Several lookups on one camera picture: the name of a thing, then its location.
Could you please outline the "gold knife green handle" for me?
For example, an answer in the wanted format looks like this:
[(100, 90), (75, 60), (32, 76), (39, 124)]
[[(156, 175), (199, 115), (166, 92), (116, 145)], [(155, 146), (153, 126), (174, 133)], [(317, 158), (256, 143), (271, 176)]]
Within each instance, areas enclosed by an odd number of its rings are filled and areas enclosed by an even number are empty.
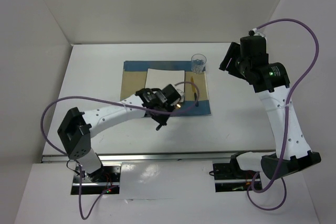
[(196, 101), (196, 99), (197, 99), (197, 92), (196, 92), (196, 88), (194, 87), (195, 82), (194, 82), (194, 78), (193, 78), (193, 76), (191, 76), (191, 78), (190, 78), (190, 82), (193, 84), (193, 85), (192, 85), (192, 91), (193, 91), (193, 93), (194, 93), (194, 100)]

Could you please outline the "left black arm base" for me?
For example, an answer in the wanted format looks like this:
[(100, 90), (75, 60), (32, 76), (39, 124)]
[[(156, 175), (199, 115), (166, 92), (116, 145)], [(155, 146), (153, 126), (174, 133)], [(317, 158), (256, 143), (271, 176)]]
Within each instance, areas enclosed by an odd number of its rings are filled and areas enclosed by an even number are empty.
[(79, 182), (82, 181), (83, 195), (99, 195), (104, 190), (108, 195), (117, 195), (120, 193), (120, 178), (121, 178), (121, 165), (112, 164), (104, 167), (102, 175), (98, 178), (90, 178), (89, 174), (83, 169), (79, 170), (79, 165), (75, 164), (74, 167), (70, 167), (70, 164), (74, 162), (68, 160), (66, 167), (73, 172), (73, 179), (71, 185), (71, 195), (79, 194)]

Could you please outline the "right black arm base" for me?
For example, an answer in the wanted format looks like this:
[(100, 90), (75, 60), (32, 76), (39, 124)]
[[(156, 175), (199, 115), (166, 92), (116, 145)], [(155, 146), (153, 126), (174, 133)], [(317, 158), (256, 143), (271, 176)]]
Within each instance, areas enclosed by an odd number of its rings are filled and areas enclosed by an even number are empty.
[(215, 191), (223, 193), (246, 191), (256, 172), (241, 170), (236, 161), (230, 160), (228, 163), (213, 163), (208, 174), (214, 178)]

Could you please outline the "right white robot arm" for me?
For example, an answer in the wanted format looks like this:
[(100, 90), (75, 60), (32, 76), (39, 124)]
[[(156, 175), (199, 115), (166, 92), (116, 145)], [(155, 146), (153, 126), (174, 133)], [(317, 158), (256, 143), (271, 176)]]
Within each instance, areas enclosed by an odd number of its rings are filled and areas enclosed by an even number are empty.
[(232, 42), (220, 70), (247, 81), (262, 102), (275, 139), (274, 153), (240, 152), (230, 158), (229, 172), (235, 178), (248, 170), (278, 179), (321, 162), (301, 130), (292, 100), (290, 80), (283, 64), (269, 62), (266, 39), (247, 36)]

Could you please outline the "clear drinking glass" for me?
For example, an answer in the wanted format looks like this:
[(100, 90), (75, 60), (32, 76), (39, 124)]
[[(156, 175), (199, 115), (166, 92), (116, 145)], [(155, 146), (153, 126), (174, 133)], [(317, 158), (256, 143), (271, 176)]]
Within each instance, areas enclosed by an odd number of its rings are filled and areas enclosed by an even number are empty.
[(203, 54), (194, 54), (191, 57), (191, 70), (195, 74), (201, 74), (205, 71), (207, 58)]

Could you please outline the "square white black-rimmed plate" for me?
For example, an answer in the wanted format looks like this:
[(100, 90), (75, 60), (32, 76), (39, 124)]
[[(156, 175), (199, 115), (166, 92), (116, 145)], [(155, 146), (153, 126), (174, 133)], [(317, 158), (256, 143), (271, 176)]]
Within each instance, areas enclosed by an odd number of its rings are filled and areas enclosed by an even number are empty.
[(148, 69), (145, 80), (145, 88), (159, 88), (163, 89), (168, 84), (175, 85), (182, 82), (177, 88), (184, 91), (185, 85), (185, 71), (184, 70), (158, 70)]

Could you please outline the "blue beige white placemat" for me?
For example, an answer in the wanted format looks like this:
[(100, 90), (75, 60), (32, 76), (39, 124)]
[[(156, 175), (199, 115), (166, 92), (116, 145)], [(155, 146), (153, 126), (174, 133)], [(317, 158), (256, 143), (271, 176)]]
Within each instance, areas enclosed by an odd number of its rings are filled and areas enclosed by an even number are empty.
[(211, 114), (206, 72), (204, 71), (201, 74), (193, 73), (190, 61), (125, 61), (123, 63), (121, 100), (145, 88), (146, 74), (149, 68), (158, 70), (184, 70), (185, 81), (190, 81), (191, 76), (193, 76), (195, 85), (197, 85), (200, 92), (198, 106), (179, 116), (203, 116)]

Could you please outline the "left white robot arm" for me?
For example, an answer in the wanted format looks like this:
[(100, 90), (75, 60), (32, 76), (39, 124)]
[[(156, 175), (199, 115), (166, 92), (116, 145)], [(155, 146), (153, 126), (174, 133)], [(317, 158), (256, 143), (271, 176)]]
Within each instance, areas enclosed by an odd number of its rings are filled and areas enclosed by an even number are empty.
[(184, 92), (172, 84), (163, 89), (144, 88), (122, 100), (120, 106), (110, 105), (84, 112), (77, 107), (70, 109), (57, 133), (68, 158), (81, 165), (87, 178), (98, 182), (104, 178), (106, 171), (98, 154), (91, 147), (92, 137), (120, 123), (145, 116), (158, 123), (158, 131), (167, 125), (170, 116), (149, 112), (147, 109), (170, 113), (183, 101)]

